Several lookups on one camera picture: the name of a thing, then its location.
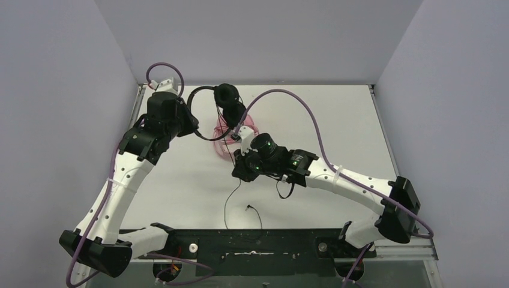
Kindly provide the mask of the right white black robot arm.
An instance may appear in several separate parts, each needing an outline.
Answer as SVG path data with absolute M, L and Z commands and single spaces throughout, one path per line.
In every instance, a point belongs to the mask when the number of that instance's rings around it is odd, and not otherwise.
M 234 152 L 232 176 L 244 182 L 264 175 L 281 182 L 329 191 L 371 210 L 364 219 L 345 223 L 337 240 L 339 251 L 353 256 L 371 242 L 387 239 L 407 244 L 412 238 L 420 203 L 411 182 L 401 176 L 391 181 L 328 166 L 314 153 L 288 150 L 268 133 L 255 135 L 248 127 L 234 137 L 240 148 Z

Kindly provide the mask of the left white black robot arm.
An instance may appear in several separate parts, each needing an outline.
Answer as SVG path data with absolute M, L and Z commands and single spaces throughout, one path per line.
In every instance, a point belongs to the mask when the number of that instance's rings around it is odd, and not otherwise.
M 178 240 L 169 228 L 152 224 L 122 234 L 121 224 L 142 182 L 175 137 L 194 133 L 198 121 L 182 97 L 154 92 L 146 113 L 123 136 L 113 156 L 113 169 L 96 201 L 73 230 L 59 238 L 74 261 L 110 277 L 120 276 L 131 259 L 158 251 L 170 256 Z

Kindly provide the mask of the pink over-ear headphones with cable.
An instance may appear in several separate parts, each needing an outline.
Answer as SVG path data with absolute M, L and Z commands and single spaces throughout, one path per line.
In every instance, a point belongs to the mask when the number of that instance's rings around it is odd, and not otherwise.
M 247 115 L 243 124 L 244 126 L 251 128 L 254 131 L 255 136 L 259 134 L 259 130 L 250 115 Z M 225 120 L 221 115 L 219 115 L 216 126 L 214 127 L 212 138 L 215 139 L 220 137 L 223 133 L 227 132 L 228 129 L 229 128 L 226 125 Z M 234 141 L 231 138 L 231 135 L 232 132 L 230 131 L 227 133 L 226 137 L 221 138 L 220 140 L 216 140 L 212 143 L 216 154 L 224 160 L 229 160 L 230 156 L 233 157 L 233 153 L 240 148 L 240 143 Z

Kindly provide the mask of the black on-ear headphones with cable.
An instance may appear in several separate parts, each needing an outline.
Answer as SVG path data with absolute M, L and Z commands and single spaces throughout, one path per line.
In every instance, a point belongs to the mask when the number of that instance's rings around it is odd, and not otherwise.
M 199 86 L 192 90 L 187 99 L 187 105 L 190 110 L 196 94 L 204 90 L 213 92 L 220 134 L 213 138 L 206 138 L 198 129 L 194 131 L 194 134 L 207 142 L 219 142 L 220 144 L 224 144 L 227 152 L 227 159 L 235 166 L 235 157 L 229 148 L 227 137 L 233 133 L 233 129 L 238 124 L 242 124 L 241 117 L 246 110 L 245 105 L 235 86 L 222 83 L 218 86 Z

